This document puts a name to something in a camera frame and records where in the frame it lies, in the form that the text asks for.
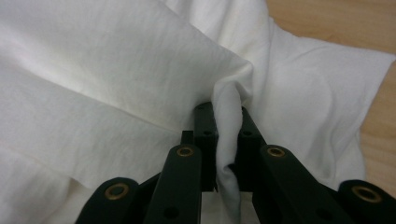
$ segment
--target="cloth fold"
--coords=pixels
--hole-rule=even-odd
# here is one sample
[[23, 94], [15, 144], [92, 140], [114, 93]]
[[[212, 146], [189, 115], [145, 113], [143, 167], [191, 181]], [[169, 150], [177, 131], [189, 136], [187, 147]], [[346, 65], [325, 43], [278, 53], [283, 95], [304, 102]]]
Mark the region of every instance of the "cloth fold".
[[204, 223], [255, 222], [227, 167], [241, 105], [321, 183], [364, 178], [359, 127], [394, 55], [293, 36], [261, 0], [0, 6], [0, 222], [74, 222], [102, 182], [155, 175], [210, 99], [222, 208]]

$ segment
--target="table surface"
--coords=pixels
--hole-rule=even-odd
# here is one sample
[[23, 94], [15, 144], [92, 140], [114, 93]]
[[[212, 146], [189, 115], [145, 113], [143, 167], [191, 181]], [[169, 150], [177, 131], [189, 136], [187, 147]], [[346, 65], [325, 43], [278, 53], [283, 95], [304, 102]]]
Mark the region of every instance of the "table surface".
[[[396, 54], [396, 0], [267, 0], [286, 31]], [[361, 126], [366, 177], [396, 197], [396, 62]]]

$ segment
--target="crumpled cloth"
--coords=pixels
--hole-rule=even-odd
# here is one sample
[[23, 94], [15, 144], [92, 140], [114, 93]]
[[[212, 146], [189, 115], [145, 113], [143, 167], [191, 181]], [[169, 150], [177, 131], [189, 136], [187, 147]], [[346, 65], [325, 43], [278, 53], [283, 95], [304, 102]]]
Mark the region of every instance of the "crumpled cloth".
[[72, 223], [104, 181], [157, 174], [210, 100], [202, 221], [257, 223], [228, 168], [240, 106], [337, 188], [364, 178], [359, 127], [394, 59], [291, 35], [262, 0], [1, 0], [0, 223]]

